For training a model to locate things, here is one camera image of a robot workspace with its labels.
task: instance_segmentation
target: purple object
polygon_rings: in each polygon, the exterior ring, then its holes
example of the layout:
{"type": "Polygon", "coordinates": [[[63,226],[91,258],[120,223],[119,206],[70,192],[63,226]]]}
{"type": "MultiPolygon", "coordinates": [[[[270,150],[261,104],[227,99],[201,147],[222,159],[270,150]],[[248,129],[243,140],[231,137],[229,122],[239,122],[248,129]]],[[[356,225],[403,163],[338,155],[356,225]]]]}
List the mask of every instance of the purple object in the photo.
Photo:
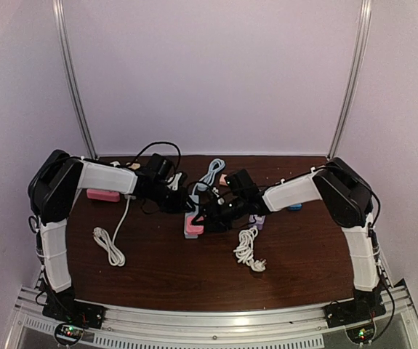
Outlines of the purple object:
{"type": "Polygon", "coordinates": [[[254,225],[257,229],[262,230],[264,228],[265,216],[257,216],[256,214],[249,215],[249,227],[252,228],[254,225]]]}

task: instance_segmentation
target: white arm segment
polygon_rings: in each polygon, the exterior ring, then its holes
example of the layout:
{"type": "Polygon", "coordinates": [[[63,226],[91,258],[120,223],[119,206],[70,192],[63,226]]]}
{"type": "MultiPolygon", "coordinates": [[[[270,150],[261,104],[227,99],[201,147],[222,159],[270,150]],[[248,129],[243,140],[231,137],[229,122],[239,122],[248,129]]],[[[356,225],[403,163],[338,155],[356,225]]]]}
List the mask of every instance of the white arm segment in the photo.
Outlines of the white arm segment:
{"type": "MultiPolygon", "coordinates": [[[[91,188],[132,194],[137,183],[137,175],[128,169],[119,169],[83,161],[83,170],[78,182],[78,190],[91,188]]],[[[71,286],[66,258],[67,220],[41,224],[41,240],[44,265],[51,288],[61,292],[71,286]]]]}
{"type": "MultiPolygon", "coordinates": [[[[291,205],[321,200],[321,195],[312,180],[316,173],[305,174],[294,180],[267,189],[262,198],[268,209],[276,212],[291,205]]],[[[373,222],[371,214],[367,215],[365,227],[356,226],[341,229],[345,234],[351,262],[353,263],[354,287],[361,291],[370,292],[377,286],[379,277],[371,239],[369,238],[369,222],[373,222]]]]}

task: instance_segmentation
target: wooden table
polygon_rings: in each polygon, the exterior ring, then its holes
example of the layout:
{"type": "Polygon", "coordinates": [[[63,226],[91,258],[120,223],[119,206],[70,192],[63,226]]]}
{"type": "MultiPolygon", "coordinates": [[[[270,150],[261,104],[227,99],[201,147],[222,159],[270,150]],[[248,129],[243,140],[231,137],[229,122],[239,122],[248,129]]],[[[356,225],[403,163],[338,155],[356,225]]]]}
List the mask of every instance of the wooden table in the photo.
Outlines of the wooden table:
{"type": "MultiPolygon", "coordinates": [[[[258,185],[325,162],[323,157],[223,158],[225,173],[246,168],[258,185]]],[[[189,174],[188,181],[197,180],[212,159],[183,156],[180,169],[189,174]]],[[[68,264],[81,300],[155,310],[217,311],[285,308],[352,297],[353,270],[345,237],[321,201],[306,203],[299,212],[284,210],[266,217],[254,245],[254,256],[268,261],[264,273],[236,262],[238,230],[186,240],[183,214],[145,215],[140,202],[132,202],[116,240],[126,265],[112,267],[92,231],[99,226],[112,235],[124,204],[123,199],[117,204],[90,201],[82,193],[74,207],[67,232],[68,264]]]]}

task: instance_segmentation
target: vertical metal post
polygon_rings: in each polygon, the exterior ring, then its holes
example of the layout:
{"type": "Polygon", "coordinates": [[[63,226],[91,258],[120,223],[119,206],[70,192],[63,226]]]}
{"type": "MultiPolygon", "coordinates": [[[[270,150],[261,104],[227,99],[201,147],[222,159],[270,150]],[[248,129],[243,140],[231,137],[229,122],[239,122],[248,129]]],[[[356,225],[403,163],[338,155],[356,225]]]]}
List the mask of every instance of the vertical metal post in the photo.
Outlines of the vertical metal post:
{"type": "Polygon", "coordinates": [[[55,23],[57,25],[58,36],[60,38],[63,65],[65,66],[66,79],[76,118],[78,120],[79,129],[81,130],[81,135],[83,137],[88,155],[91,158],[96,159],[97,153],[94,148],[94,143],[92,142],[91,132],[87,126],[86,116],[84,115],[84,109],[79,95],[78,83],[73,69],[73,60],[71,58],[70,44],[68,43],[68,34],[66,31],[65,15],[63,13],[63,0],[53,0],[53,6],[55,23]]]}
{"type": "Polygon", "coordinates": [[[343,130],[345,129],[350,107],[353,103],[353,98],[357,87],[358,75],[359,71],[361,70],[363,56],[367,46],[367,39],[369,37],[370,19],[371,0],[362,0],[361,17],[359,19],[357,36],[355,39],[353,63],[351,65],[349,80],[347,81],[345,98],[342,102],[337,129],[334,133],[333,141],[331,143],[330,151],[328,154],[329,159],[336,156],[339,142],[341,140],[343,130]]]}

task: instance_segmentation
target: white cable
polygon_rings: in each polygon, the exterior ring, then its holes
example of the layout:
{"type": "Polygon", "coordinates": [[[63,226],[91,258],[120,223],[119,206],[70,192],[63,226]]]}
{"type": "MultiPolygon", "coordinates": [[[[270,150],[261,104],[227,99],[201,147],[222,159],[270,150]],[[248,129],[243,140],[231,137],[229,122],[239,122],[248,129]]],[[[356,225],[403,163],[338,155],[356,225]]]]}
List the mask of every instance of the white cable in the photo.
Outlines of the white cable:
{"type": "Polygon", "coordinates": [[[129,202],[131,201],[131,196],[127,196],[126,198],[126,208],[124,209],[123,217],[121,217],[120,222],[116,226],[115,233],[113,233],[113,238],[110,240],[110,236],[105,229],[96,227],[94,228],[94,240],[97,244],[102,247],[108,253],[108,262],[113,267],[119,266],[122,267],[126,262],[126,258],[121,252],[118,247],[115,246],[115,239],[118,231],[120,230],[121,225],[123,224],[126,215],[128,214],[129,210],[129,202]]]}
{"type": "Polygon", "coordinates": [[[239,246],[235,252],[238,263],[244,263],[251,267],[253,271],[261,273],[265,270],[266,260],[254,260],[254,240],[259,234],[256,226],[239,232],[239,246]]]}
{"type": "MultiPolygon", "coordinates": [[[[213,186],[215,177],[217,173],[222,171],[225,168],[225,162],[222,159],[213,159],[209,165],[209,170],[207,173],[199,180],[199,182],[204,182],[209,186],[213,186]]],[[[193,195],[196,194],[196,191],[206,191],[207,185],[202,183],[196,183],[193,188],[193,195]]]]}

